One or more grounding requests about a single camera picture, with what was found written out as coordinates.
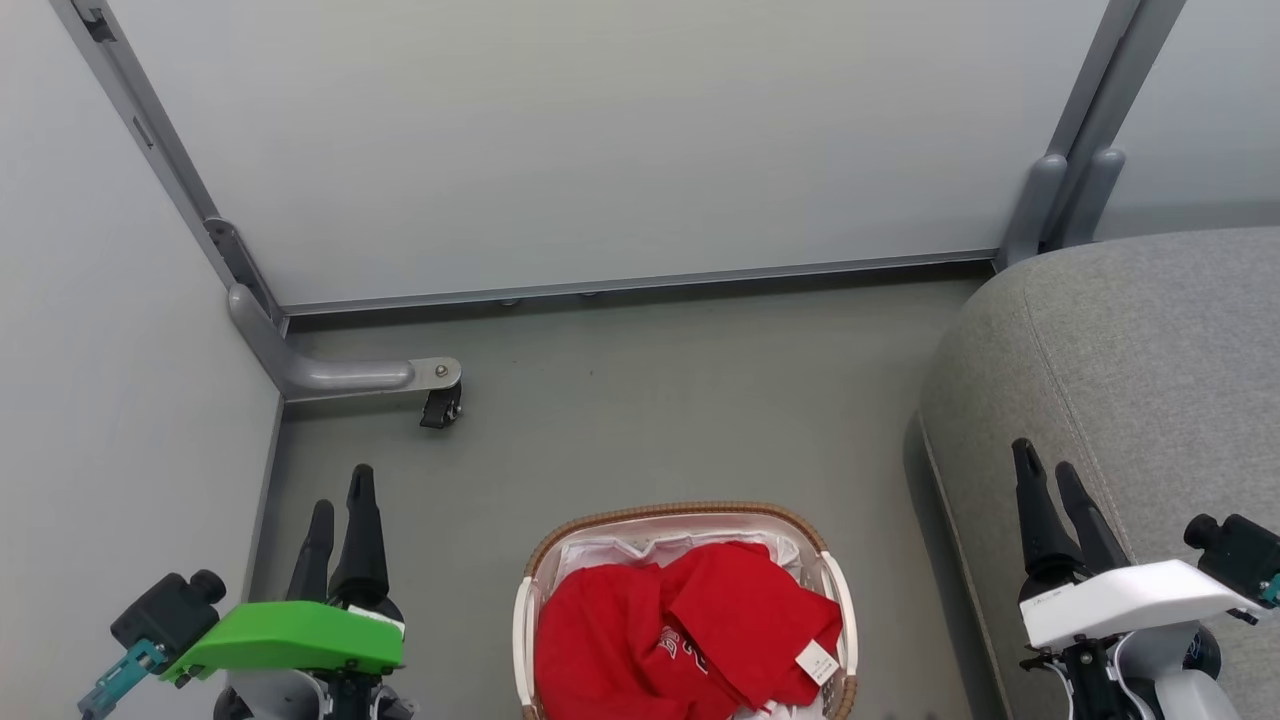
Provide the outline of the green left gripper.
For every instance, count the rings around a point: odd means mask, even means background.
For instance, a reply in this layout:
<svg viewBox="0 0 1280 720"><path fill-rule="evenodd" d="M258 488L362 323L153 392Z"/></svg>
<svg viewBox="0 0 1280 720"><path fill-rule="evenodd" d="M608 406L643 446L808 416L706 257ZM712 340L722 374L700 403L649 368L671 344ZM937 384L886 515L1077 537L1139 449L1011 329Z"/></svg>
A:
<svg viewBox="0 0 1280 720"><path fill-rule="evenodd" d="M320 498L280 602L241 603L182 653L160 679L205 679L216 671L301 670L392 674L403 661L401 628L370 612L396 611L374 470L355 466L340 556L329 580L334 507ZM325 605L326 598L330 605Z"/></svg>

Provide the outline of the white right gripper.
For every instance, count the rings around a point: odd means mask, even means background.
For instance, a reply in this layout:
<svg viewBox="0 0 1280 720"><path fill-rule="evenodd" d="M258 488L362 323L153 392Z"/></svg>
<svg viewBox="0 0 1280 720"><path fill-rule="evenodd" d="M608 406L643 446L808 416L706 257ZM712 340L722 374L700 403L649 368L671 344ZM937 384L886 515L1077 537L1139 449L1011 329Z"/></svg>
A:
<svg viewBox="0 0 1280 720"><path fill-rule="evenodd" d="M1265 611L1262 605L1181 560L1130 566L1132 560L1076 469L1059 462L1059 495L1079 550L1061 523L1048 474L1029 439L1012 442L1012 461L1027 575L1020 591L1044 592L1019 605L1032 648L1060 651L1082 637L1098 639L1197 623L1229 610L1253 615ZM1097 577L1079 583L1084 569Z"/></svg>

